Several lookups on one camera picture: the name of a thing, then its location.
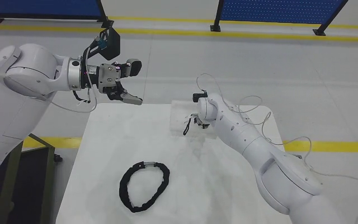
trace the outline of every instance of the tabletop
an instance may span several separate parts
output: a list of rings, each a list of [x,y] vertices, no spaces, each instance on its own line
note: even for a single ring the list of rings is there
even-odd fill
[[[269,111],[259,106],[248,115],[260,122]],[[207,134],[183,136],[170,124],[171,105],[99,104],[89,117],[56,223],[291,223],[260,196],[238,152]],[[273,115],[265,134],[282,142]],[[141,161],[165,164],[169,185],[148,210],[131,213],[119,198],[119,182]],[[132,204],[147,202],[162,175],[155,167],[136,172],[128,184]]]

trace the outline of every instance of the white cable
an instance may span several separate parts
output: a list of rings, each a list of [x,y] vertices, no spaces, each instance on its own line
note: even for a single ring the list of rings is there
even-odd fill
[[[218,84],[218,82],[217,82],[217,80],[216,80],[216,78],[215,78],[214,76],[212,76],[212,75],[210,75],[210,74],[208,74],[208,73],[200,74],[198,77],[196,77],[196,85],[197,85],[197,87],[198,87],[201,91],[204,91],[202,88],[200,88],[199,83],[198,83],[198,79],[199,79],[202,75],[204,75],[204,74],[207,74],[208,76],[210,76],[210,77],[215,81],[216,86],[218,87],[218,89],[219,89],[219,91],[220,91],[220,96],[222,97],[222,100],[223,100],[224,104],[229,108],[230,111],[239,114],[240,117],[241,117],[246,123],[248,123],[248,124],[260,125],[260,124],[263,124],[263,123],[264,123],[264,121],[263,121],[263,122],[261,122],[261,123],[255,124],[255,123],[249,122],[249,121],[248,121],[249,118],[244,119],[244,118],[242,117],[242,114],[247,113],[247,112],[250,112],[250,111],[252,111],[252,110],[258,108],[259,106],[261,106],[261,104],[262,104],[262,98],[261,98],[261,97],[259,97],[259,96],[246,96],[246,97],[240,99],[239,105],[238,105],[238,111],[236,111],[233,106],[230,106],[230,105],[225,101],[224,96],[223,96],[223,92],[222,92],[222,90],[221,90],[221,88],[220,88],[220,86],[219,86],[219,84]],[[240,104],[241,104],[241,102],[242,102],[244,99],[249,98],[249,97],[259,98],[259,99],[260,99],[260,103],[257,104],[255,107],[249,109],[249,110],[240,111]]]
[[[88,78],[88,81],[89,81],[89,84],[91,85],[91,89],[92,89],[92,93],[93,95],[95,96],[95,106],[89,110],[89,111],[78,111],[78,110],[72,110],[72,109],[68,109],[68,108],[64,108],[63,106],[60,106],[54,102],[52,102],[52,100],[49,100],[49,99],[46,99],[48,102],[50,102],[51,104],[61,108],[61,109],[64,109],[64,110],[68,110],[68,111],[71,111],[71,112],[75,112],[75,113],[82,113],[82,114],[87,114],[87,113],[90,113],[92,111],[94,111],[96,108],[97,108],[97,97],[96,97],[96,93],[93,89],[93,84],[91,82],[91,78],[90,78],[90,74],[89,74],[89,69],[88,69],[88,64],[87,64],[87,60],[88,60],[88,54],[90,53],[90,48],[88,47],[87,48],[87,52],[86,52],[86,57],[84,59],[84,62],[85,62],[85,65],[86,65],[86,72],[87,72],[87,78]]]
[[[196,78],[196,85],[197,85],[197,87],[198,87],[201,91],[204,91],[204,90],[203,90],[202,88],[200,88],[200,86],[199,86],[199,84],[198,84],[198,79],[199,79],[199,77],[201,77],[201,76],[204,75],[204,74],[207,74],[207,73],[200,74],[200,75]],[[224,102],[225,105],[229,108],[229,110],[231,110],[232,112],[238,113],[238,114],[241,116],[242,120],[243,120],[244,122],[246,122],[246,123],[253,124],[253,125],[260,125],[260,124],[262,124],[262,127],[261,127],[262,136],[263,136],[264,139],[267,140],[269,143],[271,143],[271,144],[273,144],[273,145],[276,145],[276,146],[284,146],[284,145],[289,144],[289,143],[291,143],[291,142],[297,141],[298,139],[306,138],[306,139],[309,141],[309,150],[308,150],[308,152],[306,153],[306,155],[303,157],[303,162],[304,162],[304,164],[310,169],[310,171],[312,171],[312,172],[314,172],[314,173],[316,173],[316,174],[322,175],[322,176],[337,176],[337,177],[343,177],[343,178],[350,178],[350,179],[358,180],[358,178],[356,178],[356,177],[354,177],[354,176],[348,176],[348,175],[342,175],[342,174],[325,174],[325,173],[318,172],[318,171],[316,171],[315,169],[313,169],[313,167],[310,166],[310,165],[307,163],[307,157],[308,157],[308,156],[310,155],[310,153],[312,152],[312,141],[311,141],[311,139],[310,139],[309,137],[307,137],[307,136],[300,136],[300,137],[297,137],[297,138],[292,139],[292,140],[290,140],[290,141],[288,141],[288,142],[285,142],[285,143],[274,143],[274,142],[272,142],[269,138],[267,138],[267,137],[265,136],[265,134],[264,134],[264,132],[263,132],[263,126],[265,125],[265,123],[267,122],[267,120],[270,118],[271,112],[268,112],[267,115],[266,115],[266,117],[264,118],[264,120],[263,120],[262,122],[258,123],[258,124],[254,124],[254,123],[248,122],[247,119],[244,119],[244,118],[242,117],[242,114],[243,114],[243,113],[250,112],[250,111],[252,111],[252,110],[258,108],[258,107],[261,105],[261,103],[262,103],[262,98],[259,97],[259,96],[246,96],[246,97],[240,99],[240,101],[239,101],[239,105],[238,105],[238,110],[239,110],[239,111],[235,111],[235,110],[234,110],[234,107],[229,106],[229,105],[225,102],[224,96],[223,96],[223,93],[222,93],[222,90],[221,90],[221,88],[220,88],[218,82],[216,81],[216,78],[215,78],[214,76],[210,75],[210,74],[207,74],[207,75],[214,79],[214,81],[215,81],[215,83],[216,83],[216,85],[217,85],[217,87],[218,87],[218,89],[219,89],[219,91],[220,91],[220,96],[222,97],[223,102]],[[260,99],[260,103],[259,103],[257,106],[255,106],[254,108],[250,109],[250,110],[240,111],[240,104],[241,104],[242,100],[244,100],[244,99],[246,99],[246,98],[248,98],[248,97],[257,97],[257,98]]]

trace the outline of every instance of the concrete floor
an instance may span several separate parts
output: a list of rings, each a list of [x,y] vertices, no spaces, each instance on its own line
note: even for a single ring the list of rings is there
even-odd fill
[[[76,58],[95,35],[0,31],[0,48],[37,43],[55,54]],[[143,62],[139,75],[123,80],[123,86],[145,103],[191,100],[192,93],[198,92],[196,77],[206,72],[217,78],[224,96],[233,102],[248,95],[262,96],[263,104],[275,114],[283,140],[305,135],[314,141],[358,141],[357,50],[358,43],[122,35],[121,56],[115,60],[138,58]],[[101,57],[89,60],[89,64],[103,62]],[[217,91],[207,77],[200,83]],[[54,101],[77,110],[91,107],[76,106],[71,92],[58,92]],[[99,102],[110,101],[101,95]],[[34,133],[81,137],[88,116],[50,105]],[[57,153],[64,162],[56,168],[53,223],[77,151],[57,149]],[[356,153],[313,153],[310,162],[321,171],[357,175],[357,160]],[[343,210],[348,223],[354,223],[358,183],[322,179],[330,186],[329,197]]]

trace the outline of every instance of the blue wall panel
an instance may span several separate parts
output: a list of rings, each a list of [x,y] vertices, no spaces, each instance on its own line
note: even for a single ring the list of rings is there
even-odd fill
[[[1,13],[101,16],[96,0],[0,0]]]
[[[325,23],[342,0],[224,0],[221,20]]]

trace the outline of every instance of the robotic arm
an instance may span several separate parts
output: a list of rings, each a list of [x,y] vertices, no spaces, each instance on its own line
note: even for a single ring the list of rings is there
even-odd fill
[[[141,61],[86,66],[87,59],[96,54],[107,60],[120,54],[120,36],[113,28],[102,31],[78,59],[52,54],[36,44],[0,50],[0,164],[34,130],[57,91],[73,91],[81,100],[75,91],[92,87],[88,75],[110,100],[142,104],[120,82],[136,76]]]
[[[257,187],[276,211],[288,214],[293,224],[345,223],[333,204],[321,194],[322,183],[296,156],[269,143],[250,124],[246,114],[232,112],[235,106],[218,94],[205,93],[197,102],[197,123],[210,124],[218,137],[239,152],[252,166]]]

